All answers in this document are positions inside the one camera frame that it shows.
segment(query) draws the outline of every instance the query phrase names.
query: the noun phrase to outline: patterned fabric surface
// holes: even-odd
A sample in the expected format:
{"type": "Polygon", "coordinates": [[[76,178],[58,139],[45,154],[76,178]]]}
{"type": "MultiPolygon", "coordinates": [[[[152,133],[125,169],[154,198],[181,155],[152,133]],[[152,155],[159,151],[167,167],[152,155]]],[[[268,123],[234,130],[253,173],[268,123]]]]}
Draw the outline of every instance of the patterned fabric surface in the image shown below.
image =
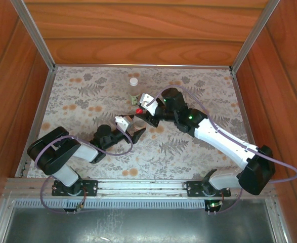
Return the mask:
{"type": "MultiPolygon", "coordinates": [[[[210,111],[218,125],[247,141],[237,98],[228,70],[114,67],[59,67],[39,137],[63,126],[72,135],[90,141],[97,127],[114,117],[134,114],[127,95],[130,77],[137,77],[142,92],[155,96],[169,84],[188,88],[210,111]]],[[[184,92],[189,107],[201,110],[184,92]]],[[[121,153],[122,141],[108,151],[121,153]]],[[[106,156],[93,165],[72,157],[68,164],[81,177],[96,179],[201,179],[211,169],[236,164],[211,145],[160,122],[147,130],[133,150],[124,156],[106,156]]],[[[33,162],[28,177],[45,177],[33,162]]]]}

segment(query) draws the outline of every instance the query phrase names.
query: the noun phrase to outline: metal floor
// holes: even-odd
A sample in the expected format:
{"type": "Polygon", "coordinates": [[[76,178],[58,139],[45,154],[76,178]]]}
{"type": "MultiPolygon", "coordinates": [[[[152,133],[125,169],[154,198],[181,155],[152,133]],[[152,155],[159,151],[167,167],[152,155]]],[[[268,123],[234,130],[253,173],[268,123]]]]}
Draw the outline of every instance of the metal floor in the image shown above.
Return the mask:
{"type": "Polygon", "coordinates": [[[241,200],[216,216],[197,209],[98,209],[78,215],[14,209],[5,242],[275,241],[264,200],[241,200]]]}

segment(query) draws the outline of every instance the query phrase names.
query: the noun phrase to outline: small bottle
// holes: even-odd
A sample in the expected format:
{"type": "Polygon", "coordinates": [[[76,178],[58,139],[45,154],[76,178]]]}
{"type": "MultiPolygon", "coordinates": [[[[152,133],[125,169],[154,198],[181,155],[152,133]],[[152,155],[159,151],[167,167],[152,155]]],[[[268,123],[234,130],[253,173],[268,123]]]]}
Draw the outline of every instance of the small bottle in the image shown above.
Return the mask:
{"type": "Polygon", "coordinates": [[[130,83],[130,86],[129,86],[130,103],[131,105],[138,105],[138,98],[140,95],[138,79],[135,77],[132,77],[129,80],[129,83],[130,83]]]}

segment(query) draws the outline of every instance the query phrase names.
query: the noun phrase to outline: bottle cap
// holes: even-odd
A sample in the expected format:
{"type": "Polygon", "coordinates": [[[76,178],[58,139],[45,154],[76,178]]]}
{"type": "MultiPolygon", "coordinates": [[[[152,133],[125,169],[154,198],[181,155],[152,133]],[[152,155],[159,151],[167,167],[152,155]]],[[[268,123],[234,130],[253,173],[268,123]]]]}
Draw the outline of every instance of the bottle cap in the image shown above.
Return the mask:
{"type": "Polygon", "coordinates": [[[130,80],[130,85],[131,86],[136,86],[138,84],[138,79],[136,79],[135,77],[132,77],[130,80]]]}

